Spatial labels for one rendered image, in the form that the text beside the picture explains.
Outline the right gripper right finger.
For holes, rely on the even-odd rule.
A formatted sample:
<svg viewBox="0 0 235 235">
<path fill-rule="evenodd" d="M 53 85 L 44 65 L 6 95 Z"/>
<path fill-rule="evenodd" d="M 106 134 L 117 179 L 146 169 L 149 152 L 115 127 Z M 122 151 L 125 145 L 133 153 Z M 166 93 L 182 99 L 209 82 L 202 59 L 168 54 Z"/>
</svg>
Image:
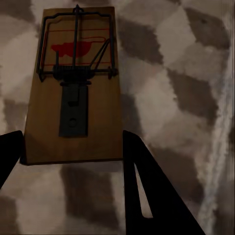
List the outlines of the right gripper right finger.
<svg viewBox="0 0 235 235">
<path fill-rule="evenodd" d="M 136 164 L 153 218 L 142 216 Z M 126 235 L 205 235 L 142 139 L 123 131 Z"/>
</svg>

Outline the mousetrap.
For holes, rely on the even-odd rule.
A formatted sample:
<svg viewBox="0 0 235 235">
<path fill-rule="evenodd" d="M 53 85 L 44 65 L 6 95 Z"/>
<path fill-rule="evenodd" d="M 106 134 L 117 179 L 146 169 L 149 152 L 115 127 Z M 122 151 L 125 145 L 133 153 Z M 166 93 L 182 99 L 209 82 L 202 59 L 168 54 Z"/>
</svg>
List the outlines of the mousetrap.
<svg viewBox="0 0 235 235">
<path fill-rule="evenodd" d="M 20 164 L 123 161 L 115 7 L 44 9 Z"/>
</svg>

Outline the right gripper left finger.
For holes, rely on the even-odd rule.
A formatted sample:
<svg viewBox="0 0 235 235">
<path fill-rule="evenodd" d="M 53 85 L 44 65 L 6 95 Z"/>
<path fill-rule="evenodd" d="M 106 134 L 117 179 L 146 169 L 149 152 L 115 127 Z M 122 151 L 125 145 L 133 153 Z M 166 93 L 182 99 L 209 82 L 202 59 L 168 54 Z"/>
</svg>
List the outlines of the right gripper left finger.
<svg viewBox="0 0 235 235">
<path fill-rule="evenodd" d="M 0 189 L 21 156 L 23 139 L 20 130 L 0 136 Z"/>
</svg>

